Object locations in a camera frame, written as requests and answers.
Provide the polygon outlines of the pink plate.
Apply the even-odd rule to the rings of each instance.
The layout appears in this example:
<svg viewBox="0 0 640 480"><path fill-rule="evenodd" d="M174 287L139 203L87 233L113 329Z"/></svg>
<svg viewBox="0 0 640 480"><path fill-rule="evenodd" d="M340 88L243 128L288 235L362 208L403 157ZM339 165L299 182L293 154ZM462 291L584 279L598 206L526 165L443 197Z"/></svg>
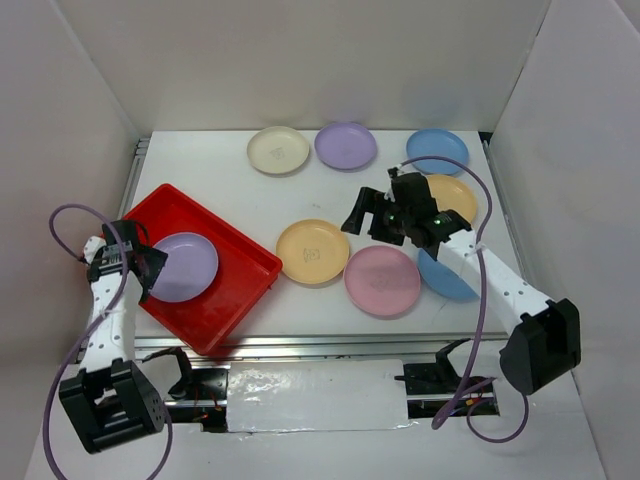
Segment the pink plate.
<svg viewBox="0 0 640 480"><path fill-rule="evenodd" d="M357 251L345 266L343 282L352 303L378 317L404 314L421 292L421 276L414 261L401 250L384 245Z"/></svg>

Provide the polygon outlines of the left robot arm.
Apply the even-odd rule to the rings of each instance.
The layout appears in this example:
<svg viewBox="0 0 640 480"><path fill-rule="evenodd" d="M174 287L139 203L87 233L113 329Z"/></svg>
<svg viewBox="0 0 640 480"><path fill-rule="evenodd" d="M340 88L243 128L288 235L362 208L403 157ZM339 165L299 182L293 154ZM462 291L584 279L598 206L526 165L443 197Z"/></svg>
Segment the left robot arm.
<svg viewBox="0 0 640 480"><path fill-rule="evenodd" d="M84 247L93 295L91 314L102 320L86 345L78 373L60 383L58 397L84 449L95 454L159 433L165 425L161 396L135 364L135 313L149 297L166 256L148 245L145 228L117 220L122 260L113 232Z"/></svg>

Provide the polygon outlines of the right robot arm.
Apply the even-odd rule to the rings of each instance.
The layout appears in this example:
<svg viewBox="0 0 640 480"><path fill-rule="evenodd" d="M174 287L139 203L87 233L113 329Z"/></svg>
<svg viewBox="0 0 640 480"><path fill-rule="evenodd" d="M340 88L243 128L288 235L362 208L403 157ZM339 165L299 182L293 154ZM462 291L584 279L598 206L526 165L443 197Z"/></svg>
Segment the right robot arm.
<svg viewBox="0 0 640 480"><path fill-rule="evenodd" d="M359 234L370 214L372 239L392 245L410 241L484 296L508 335L499 353L501 374L518 392L532 395L578 366L576 305L551 299L482 246L480 231L461 214L438 208L425 176L397 168L389 174L389 191L360 189L342 231Z"/></svg>

